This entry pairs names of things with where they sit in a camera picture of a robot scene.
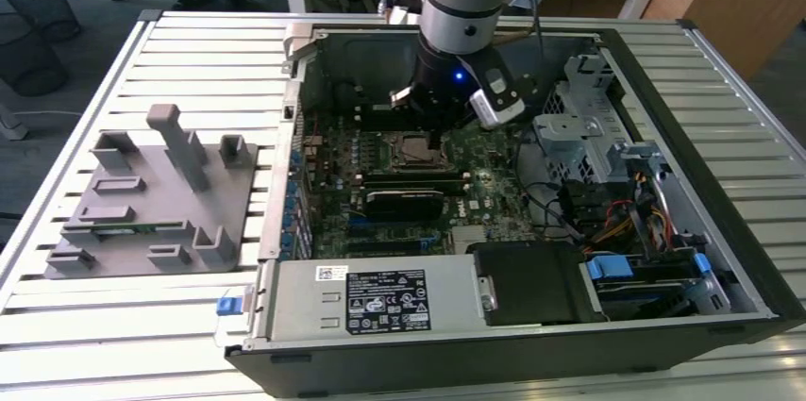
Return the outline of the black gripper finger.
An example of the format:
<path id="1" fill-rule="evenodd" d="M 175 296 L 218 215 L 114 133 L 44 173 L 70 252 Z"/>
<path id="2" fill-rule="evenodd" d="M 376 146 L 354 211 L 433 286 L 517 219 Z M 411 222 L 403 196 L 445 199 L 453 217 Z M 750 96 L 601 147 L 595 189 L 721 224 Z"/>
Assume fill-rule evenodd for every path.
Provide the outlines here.
<path id="1" fill-rule="evenodd" d="M 471 123 L 471 113 L 465 111 L 461 114 L 447 115 L 435 127 L 435 150 L 442 149 L 443 137 L 451 134 L 457 129 L 465 128 Z"/>
<path id="2" fill-rule="evenodd" d="M 392 108 L 400 111 L 411 125 L 427 133 L 427 149 L 435 149 L 435 119 L 429 109 L 430 96 L 417 85 L 391 95 Z"/>

